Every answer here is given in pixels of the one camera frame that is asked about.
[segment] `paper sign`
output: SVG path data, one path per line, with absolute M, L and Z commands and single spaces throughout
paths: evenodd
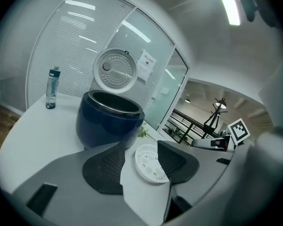
M 147 67 L 145 67 L 141 63 L 137 63 L 137 69 L 138 69 L 137 76 L 141 78 L 143 81 L 147 82 L 151 74 L 151 70 L 147 69 Z
M 241 141 L 250 136 L 250 132 L 241 118 L 227 127 L 230 130 L 235 145 L 238 145 Z
M 160 92 L 162 93 L 162 94 L 168 94 L 168 92 L 169 92 L 169 88 L 166 88 L 166 87 L 163 87 L 163 88 L 161 88 L 160 89 Z
M 138 62 L 145 66 L 148 70 L 152 71 L 156 63 L 156 59 L 154 59 L 146 50 L 143 50 Z

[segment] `glass wall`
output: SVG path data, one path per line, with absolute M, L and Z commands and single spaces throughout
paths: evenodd
M 144 110 L 146 122 L 154 129 L 158 129 L 164 119 L 187 71 L 188 68 L 175 50 Z
M 25 85 L 30 56 L 46 21 L 62 1 L 24 0 L 15 4 L 20 10 L 8 31 L 0 60 L 0 103 L 21 112 L 26 110 Z
M 65 0 L 44 27 L 27 78 L 28 106 L 45 94 L 49 69 L 60 67 L 58 92 L 81 97 L 93 63 L 133 6 L 123 0 Z

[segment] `white plate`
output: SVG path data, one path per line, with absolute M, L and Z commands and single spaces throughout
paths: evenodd
M 152 183 L 169 181 L 158 162 L 157 147 L 150 144 L 141 145 L 135 151 L 135 166 L 140 176 Z

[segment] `ceiling light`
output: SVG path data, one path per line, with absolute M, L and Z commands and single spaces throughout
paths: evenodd
M 169 70 L 165 69 L 165 71 L 171 76 L 171 78 L 172 78 L 173 80 L 176 80 L 176 79 L 174 78 L 174 76 L 170 73 Z
M 125 20 L 122 21 L 122 24 L 125 25 L 127 28 L 131 29 L 134 33 L 136 33 L 138 36 L 140 36 L 147 43 L 151 42 L 151 40 L 146 35 L 144 35 L 141 31 L 139 31 L 137 28 L 135 28 L 132 24 L 128 23 Z
M 231 25 L 240 25 L 240 18 L 235 0 L 222 0 L 228 21 Z
M 85 39 L 85 40 L 88 40 L 88 41 L 90 41 L 90 42 L 92 42 L 92 43 L 96 43 L 96 41 L 94 41 L 94 40 L 91 40 L 91 39 L 88 39 L 88 38 L 86 38 L 86 37 L 83 37 L 83 36 L 81 36 L 81 35 L 79 35 L 79 37 L 80 37 L 81 39 Z
M 77 1 L 73 1 L 73 0 L 65 0 L 65 3 L 95 10 L 94 5 L 90 5 L 90 4 L 84 3 L 84 2 L 77 2 Z
M 222 102 L 222 103 L 221 103 L 221 108 L 222 108 L 222 109 L 226 109 L 226 103 L 225 103 L 225 102 Z
M 74 15 L 74 16 L 78 16 L 78 17 L 82 17 L 82 18 L 86 18 L 86 19 L 89 19 L 89 20 L 91 20 L 91 21 L 94 21 L 94 18 L 92 18 L 92 17 L 87 17 L 87 16 L 82 15 L 82 14 L 72 13 L 72 12 L 67 12 L 67 13 L 70 14 L 70 15 Z

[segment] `glass door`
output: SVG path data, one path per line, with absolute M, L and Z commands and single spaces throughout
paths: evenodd
M 174 50 L 167 67 L 161 74 L 151 98 L 144 109 L 145 121 L 154 129 L 158 129 L 168 112 L 187 71 L 187 66 L 178 52 Z

